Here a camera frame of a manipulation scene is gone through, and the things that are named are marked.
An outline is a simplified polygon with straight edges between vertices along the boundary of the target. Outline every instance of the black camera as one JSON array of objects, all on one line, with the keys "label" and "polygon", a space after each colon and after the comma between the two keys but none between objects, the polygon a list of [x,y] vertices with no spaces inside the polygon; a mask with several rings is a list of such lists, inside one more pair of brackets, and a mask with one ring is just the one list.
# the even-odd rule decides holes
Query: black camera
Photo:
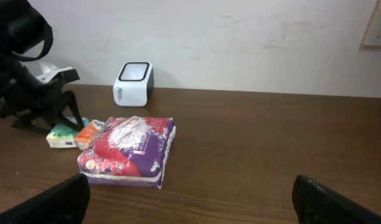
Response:
[{"label": "black camera", "polygon": [[[39,56],[21,55],[42,41]],[[48,133],[49,129],[32,124],[36,118],[45,119],[51,127],[59,123],[78,131],[83,128],[74,92],[62,91],[65,84],[80,79],[76,70],[60,72],[43,83],[19,62],[47,55],[53,41],[51,26],[26,0],[0,0],[0,117],[16,116],[15,128]],[[66,106],[77,124],[62,114]]]}]

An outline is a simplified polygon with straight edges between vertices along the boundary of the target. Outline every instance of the purple packaging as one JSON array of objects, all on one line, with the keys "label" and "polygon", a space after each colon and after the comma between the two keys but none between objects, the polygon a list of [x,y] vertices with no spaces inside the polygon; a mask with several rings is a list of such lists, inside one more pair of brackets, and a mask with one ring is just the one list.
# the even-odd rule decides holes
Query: purple packaging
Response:
[{"label": "purple packaging", "polygon": [[172,118],[110,117],[78,157],[91,184],[160,189],[171,143]]}]

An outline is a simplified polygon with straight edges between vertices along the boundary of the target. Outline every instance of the wall stain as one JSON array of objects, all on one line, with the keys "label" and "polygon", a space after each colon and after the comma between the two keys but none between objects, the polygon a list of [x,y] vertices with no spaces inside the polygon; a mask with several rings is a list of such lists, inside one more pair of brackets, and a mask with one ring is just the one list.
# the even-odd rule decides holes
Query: wall stain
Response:
[{"label": "wall stain", "polygon": [[289,52],[289,50],[285,46],[269,44],[269,43],[263,45],[262,49],[263,50],[278,49],[278,50],[281,50],[283,52]]},{"label": "wall stain", "polygon": [[276,39],[273,39],[273,40],[269,40],[268,42],[267,42],[267,44],[273,44],[273,43],[276,43],[278,40],[276,40]]},{"label": "wall stain", "polygon": [[296,34],[300,32],[306,32],[308,34],[312,34],[315,30],[325,28],[325,24],[313,24],[308,21],[301,22],[281,22],[281,27],[283,32]]},{"label": "wall stain", "polygon": [[246,47],[241,50],[241,53],[244,55],[260,55],[262,54],[261,52],[256,52],[252,47]]},{"label": "wall stain", "polygon": [[188,60],[192,60],[192,61],[200,61],[202,58],[200,57],[199,54],[195,54],[195,55],[192,55],[188,58]]},{"label": "wall stain", "polygon": [[232,53],[233,48],[236,46],[236,41],[237,41],[236,37],[231,37],[230,38],[229,43],[227,45],[227,54]]},{"label": "wall stain", "polygon": [[283,18],[283,13],[280,13],[280,12],[276,12],[276,13],[273,13],[271,14],[271,19],[281,19]]},{"label": "wall stain", "polygon": [[236,21],[230,21],[228,23],[226,23],[223,28],[227,28],[227,26],[231,26],[231,25],[234,25],[234,24],[238,24],[238,23],[241,23],[241,22],[245,22],[246,19],[239,19],[239,20],[236,20]]},{"label": "wall stain", "polygon": [[229,19],[229,18],[232,18],[232,16],[229,16],[229,15],[218,16],[218,19]]}]

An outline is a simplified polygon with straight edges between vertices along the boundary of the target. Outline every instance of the brown wooden tabletop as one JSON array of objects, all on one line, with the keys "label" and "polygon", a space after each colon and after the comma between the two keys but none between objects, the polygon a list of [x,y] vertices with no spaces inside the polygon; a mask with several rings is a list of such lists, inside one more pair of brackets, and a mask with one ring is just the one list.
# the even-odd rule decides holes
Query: brown wooden tabletop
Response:
[{"label": "brown wooden tabletop", "polygon": [[[381,99],[156,88],[120,107],[111,86],[71,85],[82,116],[173,117],[161,190],[91,185],[84,223],[297,223],[307,174],[381,215]],[[78,173],[78,149],[0,119],[0,212]]]}]

